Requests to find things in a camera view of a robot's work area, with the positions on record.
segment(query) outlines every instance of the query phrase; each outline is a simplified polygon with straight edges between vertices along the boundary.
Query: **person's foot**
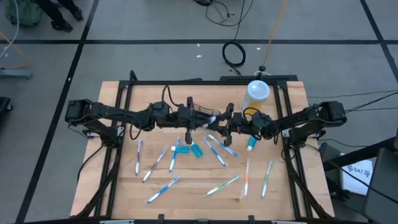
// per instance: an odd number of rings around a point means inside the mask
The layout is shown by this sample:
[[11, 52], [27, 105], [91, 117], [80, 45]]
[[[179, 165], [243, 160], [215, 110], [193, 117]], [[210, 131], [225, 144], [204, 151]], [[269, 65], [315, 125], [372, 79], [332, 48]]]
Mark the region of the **person's foot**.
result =
[[54, 21], [51, 21], [51, 26], [55, 30], [60, 30], [65, 32], [70, 32], [73, 30], [73, 27], [68, 22], [64, 22], [63, 24], [56, 24]]
[[81, 9], [80, 8], [78, 8], [78, 10], [75, 12], [75, 13], [72, 13], [73, 14], [73, 16], [74, 16], [74, 18], [77, 20], [77, 21], [82, 21], [84, 18], [83, 18], [83, 13], [81, 12]]

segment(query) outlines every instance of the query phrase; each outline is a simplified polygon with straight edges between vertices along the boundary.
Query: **green bag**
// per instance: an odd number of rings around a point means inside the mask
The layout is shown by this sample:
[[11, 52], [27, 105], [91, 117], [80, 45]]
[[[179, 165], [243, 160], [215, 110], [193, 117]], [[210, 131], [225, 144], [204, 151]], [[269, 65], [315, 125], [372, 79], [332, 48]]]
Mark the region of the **green bag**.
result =
[[[16, 0], [19, 8], [19, 26], [33, 27], [39, 24], [42, 10], [33, 0]], [[14, 0], [5, 0], [6, 18], [11, 24], [17, 24]]]

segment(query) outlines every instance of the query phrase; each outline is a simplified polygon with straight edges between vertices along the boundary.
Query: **black metal frame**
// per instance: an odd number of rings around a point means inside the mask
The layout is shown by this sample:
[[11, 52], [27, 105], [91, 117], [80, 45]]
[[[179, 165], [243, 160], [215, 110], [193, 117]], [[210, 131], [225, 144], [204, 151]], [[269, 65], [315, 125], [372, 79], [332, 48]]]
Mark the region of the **black metal frame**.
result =
[[[201, 81], [201, 80], [185, 80], [185, 81], [138, 81], [137, 78], [135, 77], [134, 74], [131, 75], [131, 80], [129, 81], [120, 81], [119, 86], [118, 86], [118, 94], [116, 96], [116, 104], [115, 107], [120, 107], [121, 106], [121, 100], [122, 100], [122, 95], [123, 91], [125, 88], [127, 88], [127, 95], [126, 95], [126, 103], [124, 105], [125, 109], [129, 109], [129, 103], [131, 100], [131, 93], [132, 93], [132, 87], [133, 85], [248, 85], [249, 82], [253, 81], [256, 79], [256, 77], [221, 77], [220, 81]], [[274, 94], [275, 94], [275, 102], [276, 102], [276, 107], [277, 107], [277, 113], [279, 118], [283, 118], [283, 111], [282, 111], [282, 105], [280, 102], [280, 95], [279, 95], [279, 88], [282, 89], [283, 94], [284, 94], [284, 100], [286, 104], [286, 109], [287, 109], [287, 114], [292, 114], [292, 107], [290, 104], [290, 98], [289, 98], [289, 92], [287, 88], [287, 81], [297, 81], [297, 76], [295, 75], [281, 75], [281, 76], [272, 76], [272, 77], [263, 77], [263, 81], [265, 81], [268, 85], [274, 87]], [[285, 158], [287, 160], [290, 159], [290, 153], [289, 153], [289, 144], [287, 141], [283, 141], [283, 147], [285, 149]], [[122, 153], [122, 148], [123, 148], [123, 142], [120, 147], [116, 148], [116, 154], [121, 156]], [[106, 150], [106, 155], [104, 159], [104, 166], [102, 170], [102, 175], [101, 175], [101, 181], [100, 183], [102, 184], [108, 174], [109, 171], [109, 163], [111, 160], [111, 154], [112, 154], [112, 148], [107, 148]], [[305, 183], [305, 176], [304, 176], [304, 168], [301, 160], [301, 155], [300, 151], [298, 151], [298, 154], [296, 155], [296, 161], [297, 161], [297, 169], [300, 175], [300, 178], [303, 180]], [[115, 178], [112, 180], [111, 183], [111, 188], [109, 191], [109, 198], [108, 198], [108, 206], [106, 208], [106, 216], [111, 217], [112, 211], [113, 211], [113, 203], [114, 203], [114, 196], [116, 193], [116, 182], [118, 179], [118, 175], [115, 175]], [[294, 208], [294, 215], [295, 219], [301, 218], [300, 215], [300, 205], [299, 205], [299, 200], [297, 197], [297, 191], [295, 187], [295, 182], [289, 176], [289, 185], [290, 185], [290, 193], [292, 196], [292, 203], [293, 203], [293, 208]], [[312, 218], [312, 209], [311, 206], [308, 202], [308, 200], [303, 197], [304, 203], [305, 203], [305, 209], [306, 209], [306, 214], [307, 217]], [[102, 207], [102, 198], [99, 200], [99, 202], [96, 205], [95, 208], [95, 216], [99, 216], [101, 213], [101, 207]]]

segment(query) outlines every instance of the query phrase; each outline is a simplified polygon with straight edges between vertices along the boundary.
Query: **wooden table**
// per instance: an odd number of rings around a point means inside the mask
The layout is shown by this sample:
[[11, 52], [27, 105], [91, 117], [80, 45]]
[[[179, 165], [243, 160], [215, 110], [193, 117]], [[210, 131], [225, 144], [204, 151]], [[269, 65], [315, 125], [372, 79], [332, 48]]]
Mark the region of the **wooden table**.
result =
[[[118, 82], [104, 82], [98, 101], [105, 105], [114, 106], [117, 87]], [[292, 111], [295, 113], [307, 107], [303, 83], [288, 82], [288, 87]], [[221, 112], [225, 110], [229, 102], [234, 103], [235, 109], [238, 110], [245, 88], [245, 86], [237, 85], [170, 86], [174, 102], [186, 103], [187, 97], [192, 96], [196, 104], [214, 108]], [[162, 85], [134, 86], [130, 110], [143, 110], [148, 107], [149, 103], [160, 101], [162, 89]], [[282, 103], [282, 107], [285, 116], [287, 113], [284, 103]], [[275, 97], [272, 90], [261, 111], [269, 114], [273, 119], [277, 119]], [[108, 125], [111, 123], [109, 120], [101, 121]], [[139, 139], [143, 140], [144, 145], [141, 151], [141, 167], [138, 177], [135, 176], [134, 172], [137, 141], [132, 141], [128, 134], [125, 135], [112, 218], [157, 219], [158, 214], [164, 214], [165, 219], [247, 220], [248, 215], [254, 215], [256, 220], [294, 219], [286, 165], [280, 157], [282, 141], [274, 145], [272, 140], [262, 140], [257, 143], [252, 152], [248, 152], [246, 144], [249, 136], [234, 133], [231, 149], [239, 154], [237, 158], [220, 148], [215, 142], [213, 143], [215, 149], [228, 163], [227, 167], [223, 167], [203, 141], [203, 136], [209, 133], [220, 140], [222, 139], [221, 136], [206, 129], [197, 130], [193, 133], [193, 139], [202, 148], [203, 157], [197, 159], [193, 153], [179, 154], [173, 172], [169, 173], [172, 152], [167, 151], [149, 180], [143, 184], [142, 178], [158, 158], [165, 145], [174, 145], [177, 136], [183, 139], [184, 133], [185, 129], [183, 128], [155, 128], [148, 133], [142, 132]], [[309, 139], [307, 143], [313, 146], [317, 145], [314, 139]], [[85, 158], [99, 146], [100, 140], [98, 138], [90, 139]], [[334, 216], [319, 153], [310, 147], [301, 149], [301, 153], [308, 189], [325, 211]], [[80, 212], [98, 189], [104, 154], [105, 150], [101, 151], [83, 169], [72, 206], [72, 215]], [[251, 160], [249, 191], [248, 196], [243, 198], [247, 158]], [[264, 199], [260, 199], [264, 176], [271, 160], [274, 161], [274, 166], [269, 177], [267, 194]], [[210, 197], [204, 197], [207, 191], [235, 175], [240, 176], [239, 180]], [[147, 199], [174, 177], [181, 177], [181, 179], [155, 202], [146, 204]], [[297, 189], [301, 216], [305, 216], [302, 194], [298, 187]], [[101, 210], [103, 214], [106, 210], [107, 201], [108, 193], [106, 192], [103, 209]]]

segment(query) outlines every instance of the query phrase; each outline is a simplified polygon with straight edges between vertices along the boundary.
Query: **gray floor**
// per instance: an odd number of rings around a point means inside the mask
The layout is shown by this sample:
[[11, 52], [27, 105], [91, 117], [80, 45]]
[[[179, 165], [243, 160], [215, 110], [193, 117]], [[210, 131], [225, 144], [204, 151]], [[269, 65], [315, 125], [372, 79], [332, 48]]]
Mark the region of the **gray floor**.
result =
[[[240, 0], [225, 1], [239, 19]], [[76, 1], [87, 17], [93, 0]], [[241, 24], [239, 39], [267, 39], [277, 17], [281, 1], [254, 1], [252, 10]], [[369, 8], [385, 39], [398, 39], [394, 0], [368, 1]], [[61, 9], [75, 30], [69, 34], [50, 28], [44, 14], [41, 24], [21, 30], [19, 39], [78, 40], [85, 22], [75, 22]], [[0, 14], [4, 3], [0, 1]], [[210, 16], [219, 19], [214, 10]], [[0, 32], [12, 37], [14, 26], [0, 17]], [[220, 27], [205, 18], [205, 8], [191, 1], [137, 0], [99, 1], [87, 39], [164, 40], [230, 39], [235, 27]], [[376, 40], [360, 1], [289, 0], [276, 39]], [[49, 130], [55, 107], [77, 45], [19, 44], [31, 58], [31, 80], [0, 80], [0, 96], [14, 102], [14, 111], [0, 133], [0, 223], [14, 222], [29, 184], [37, 158]], [[262, 63], [266, 45], [245, 44], [247, 59], [240, 68], [252, 75]], [[96, 100], [101, 82], [127, 79], [133, 69], [139, 80], [217, 80], [234, 75], [221, 56], [222, 44], [137, 44], [85, 45], [67, 100]], [[398, 45], [389, 45], [398, 59]], [[239, 60], [236, 49], [227, 49], [231, 60]], [[23, 63], [11, 49], [1, 60], [1, 67]], [[298, 75], [308, 96], [331, 96], [398, 89], [397, 80], [380, 45], [272, 45], [267, 71], [274, 75]], [[338, 99], [346, 109], [376, 99], [380, 95]], [[393, 96], [370, 108], [398, 106]], [[320, 102], [310, 99], [310, 103]], [[26, 221], [66, 218], [76, 189], [76, 173], [83, 161], [86, 140], [67, 129], [61, 114], [42, 175]], [[398, 127], [397, 110], [362, 111], [348, 115], [348, 122], [329, 129], [326, 138], [353, 145], [372, 144], [392, 137]], [[343, 152], [354, 149], [333, 142]], [[347, 215], [336, 205], [336, 215]]]

